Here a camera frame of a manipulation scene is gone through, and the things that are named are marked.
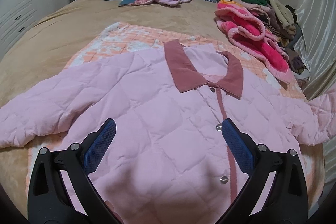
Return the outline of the tan bed cover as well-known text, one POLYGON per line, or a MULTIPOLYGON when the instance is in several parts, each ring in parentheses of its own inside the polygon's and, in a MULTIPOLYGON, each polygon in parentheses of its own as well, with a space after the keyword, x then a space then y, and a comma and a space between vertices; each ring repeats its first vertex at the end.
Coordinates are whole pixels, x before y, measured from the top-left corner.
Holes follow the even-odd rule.
MULTIPOLYGON (((222 36, 226 38, 227 36, 218 29, 215 21, 216 10, 216 4, 202 0, 192 0, 178 7, 163 6, 157 3, 120 6, 118 0, 74 1, 41 20, 27 31, 5 55, 1 61, 1 108, 36 84, 64 71, 65 69, 62 70, 61 67, 67 61, 65 57, 58 56, 58 53, 65 53, 66 57, 71 57, 104 29, 117 22, 187 35, 209 36, 223 41, 222 36)), ((25 199, 28 195, 32 174, 28 165, 35 162, 29 157, 29 145, 35 140, 57 138, 58 141, 48 149, 51 152, 62 151, 68 148, 60 149, 64 137, 65 133, 61 132, 36 136, 22 147, 1 147, 1 185, 3 188, 8 193, 25 199)), ((322 145, 323 148, 323 143, 302 145, 309 147, 322 145)), ((306 180, 302 145, 294 150, 299 155, 306 180)))

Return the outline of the pink fleece garment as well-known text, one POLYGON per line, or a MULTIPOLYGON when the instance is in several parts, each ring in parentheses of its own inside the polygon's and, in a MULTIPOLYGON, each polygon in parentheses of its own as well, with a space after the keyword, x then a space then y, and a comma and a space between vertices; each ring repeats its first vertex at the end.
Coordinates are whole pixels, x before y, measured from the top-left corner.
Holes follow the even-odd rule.
POLYGON ((243 5, 232 0, 220 0, 215 11, 218 29, 229 42, 242 51, 262 61, 277 79, 290 84, 294 79, 288 65, 289 57, 266 30, 263 22, 243 5))

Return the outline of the cream satin curtain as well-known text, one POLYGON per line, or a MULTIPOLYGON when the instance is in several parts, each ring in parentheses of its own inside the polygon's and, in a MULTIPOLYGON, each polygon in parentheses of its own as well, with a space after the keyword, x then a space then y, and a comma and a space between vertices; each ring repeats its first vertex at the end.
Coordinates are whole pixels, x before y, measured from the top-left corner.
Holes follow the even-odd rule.
POLYGON ((335 83, 335 0, 299 0, 297 16, 303 38, 294 50, 310 72, 303 93, 311 101, 335 83))

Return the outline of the orange plaid cloud blanket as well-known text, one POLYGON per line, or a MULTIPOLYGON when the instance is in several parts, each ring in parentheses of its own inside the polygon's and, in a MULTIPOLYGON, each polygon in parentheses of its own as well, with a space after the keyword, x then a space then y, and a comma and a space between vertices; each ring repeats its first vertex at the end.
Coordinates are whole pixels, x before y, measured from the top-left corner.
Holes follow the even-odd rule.
MULTIPOLYGON (((265 80, 268 84, 277 89, 282 96, 306 100, 302 90, 296 81, 290 85, 278 82, 266 69, 265 65, 248 53, 241 51, 231 45, 225 36, 223 41, 213 39, 209 36, 187 35, 174 31, 165 31, 159 28, 131 25, 117 22, 104 29, 85 47, 74 53, 71 57, 66 57, 65 53, 58 53, 58 56, 65 57, 62 70, 83 63, 100 60, 120 53, 145 50, 149 48, 160 48, 164 42, 179 39, 185 46, 212 44, 217 51, 230 51, 240 59, 242 66, 255 75, 265 80)), ((322 145, 315 147, 301 146, 306 168, 306 182, 310 208, 317 203, 324 184, 324 163, 322 145)))

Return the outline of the pile of folded clothes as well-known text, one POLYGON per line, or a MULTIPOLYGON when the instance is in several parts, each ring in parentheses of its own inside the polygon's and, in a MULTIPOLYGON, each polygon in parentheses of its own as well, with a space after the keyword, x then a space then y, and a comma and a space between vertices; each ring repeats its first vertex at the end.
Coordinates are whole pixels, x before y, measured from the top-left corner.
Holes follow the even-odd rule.
POLYGON ((296 32, 295 19, 291 11, 277 0, 232 0, 240 3, 260 19, 266 30, 271 32, 279 43, 282 38, 293 39, 296 32))

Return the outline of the pink quilted jacket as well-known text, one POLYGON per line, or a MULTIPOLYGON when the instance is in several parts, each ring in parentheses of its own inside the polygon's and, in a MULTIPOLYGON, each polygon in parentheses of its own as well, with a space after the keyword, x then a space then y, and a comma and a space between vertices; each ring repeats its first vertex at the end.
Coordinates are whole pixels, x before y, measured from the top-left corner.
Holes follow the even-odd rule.
POLYGON ((335 99, 284 97, 212 45, 123 53, 68 68, 1 108, 1 147, 65 133, 81 142, 108 118, 116 136, 92 175, 125 223, 214 223, 247 180, 218 131, 225 118, 286 152, 335 135, 335 99))

